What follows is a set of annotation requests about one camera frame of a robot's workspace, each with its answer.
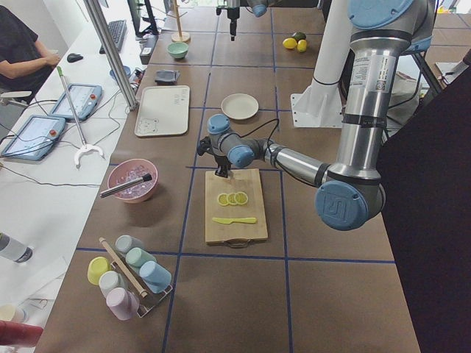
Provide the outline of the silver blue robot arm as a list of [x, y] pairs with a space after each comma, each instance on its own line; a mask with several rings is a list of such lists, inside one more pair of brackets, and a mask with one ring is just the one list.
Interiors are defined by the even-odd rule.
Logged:
[[275, 143], [269, 138], [243, 138], [226, 115], [208, 120], [208, 135], [198, 154], [213, 155], [216, 174], [226, 177], [232, 166], [244, 168], [263, 160], [317, 189], [315, 207], [329, 227], [357, 229], [383, 208], [386, 195], [376, 161], [401, 55], [426, 50], [434, 25], [433, 1], [334, 1], [326, 32], [331, 42], [347, 41], [354, 54], [341, 140], [335, 163], [328, 164]]

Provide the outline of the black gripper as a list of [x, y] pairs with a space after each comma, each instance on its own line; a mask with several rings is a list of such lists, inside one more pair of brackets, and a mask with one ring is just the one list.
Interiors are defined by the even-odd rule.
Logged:
[[215, 175], [218, 177], [228, 178], [231, 171], [232, 164], [224, 155], [214, 155], [214, 160], [217, 163]]

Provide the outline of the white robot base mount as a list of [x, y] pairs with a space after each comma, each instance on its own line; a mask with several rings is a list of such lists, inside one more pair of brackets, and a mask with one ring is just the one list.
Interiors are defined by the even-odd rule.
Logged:
[[347, 7], [346, 0], [331, 2], [311, 84], [303, 93], [291, 95], [295, 127], [341, 127], [339, 85], [350, 52], [353, 28]]

